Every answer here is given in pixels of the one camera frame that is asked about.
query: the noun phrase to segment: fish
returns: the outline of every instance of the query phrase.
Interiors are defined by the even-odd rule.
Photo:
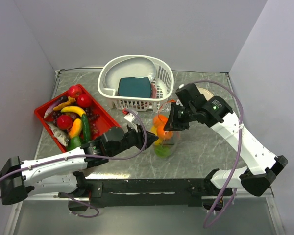
[[[46,122],[49,126],[50,130],[54,134],[54,137],[62,144],[63,146],[67,147],[69,145],[69,136],[64,131],[60,130],[51,122]]]

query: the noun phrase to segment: white plastic basket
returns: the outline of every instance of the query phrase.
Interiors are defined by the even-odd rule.
[[[155,64],[157,74],[156,78],[152,81],[152,84],[157,89],[155,99],[116,96],[117,91],[115,89],[105,87],[104,80],[108,70],[115,64],[133,57],[144,57]],[[124,55],[111,60],[103,67],[98,79],[98,91],[106,98],[108,106],[113,108],[115,105],[117,109],[121,110],[124,108],[130,108],[136,111],[152,109],[154,112],[157,112],[160,105],[166,102],[172,94],[173,86],[174,77],[171,68],[162,60],[144,55]]]

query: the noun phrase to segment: white wall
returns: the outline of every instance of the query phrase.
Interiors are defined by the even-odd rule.
[[[229,72],[267,0],[14,0],[55,69],[145,54]]]
[[[35,107],[50,99],[54,71],[16,5],[0,0],[0,170],[12,156],[31,159],[42,125]],[[0,234],[11,207],[0,201]]]
[[[272,186],[294,235],[294,0],[268,0],[230,77],[252,133],[289,160]]]

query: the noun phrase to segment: purple eggplant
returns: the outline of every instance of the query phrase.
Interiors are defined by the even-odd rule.
[[[59,104],[63,103],[63,102],[67,102],[68,98],[66,97],[66,95],[63,95],[61,97],[59,97],[55,102],[53,102],[46,110],[45,115],[44,115],[44,119],[46,119],[53,111],[53,108],[58,106]]]

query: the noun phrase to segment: plastic tray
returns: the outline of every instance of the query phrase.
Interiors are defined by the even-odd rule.
[[[113,126],[119,127],[118,123],[105,111],[105,109],[92,97],[91,94],[89,94],[89,92],[82,85],[78,84],[77,86],[79,86],[83,90],[84,93],[86,93],[87,95],[89,95],[89,97],[92,98],[93,104],[92,104],[91,108],[92,108],[92,110],[94,111],[95,114],[99,114],[99,118],[96,121],[94,121],[94,123],[96,123],[96,127],[97,127],[97,129],[99,131],[95,136],[93,136],[93,140],[95,138],[97,138],[98,136],[102,135],[103,133],[107,132],[111,127],[113,127]],[[65,146],[60,144],[60,142],[53,136],[53,133],[50,130],[49,126],[45,123],[45,121],[52,121],[52,116],[49,115],[49,117],[47,117],[45,120],[43,118],[47,108],[57,98],[59,98],[62,95],[68,96],[69,95],[68,91],[60,94],[59,96],[55,97],[54,99],[50,100],[49,102],[47,102],[47,103],[43,104],[42,106],[36,108],[35,111],[34,111],[34,114],[38,117],[39,121],[42,123],[42,125],[47,130],[49,135],[52,137],[53,141],[60,148],[60,150],[63,153],[65,153],[66,152]]]

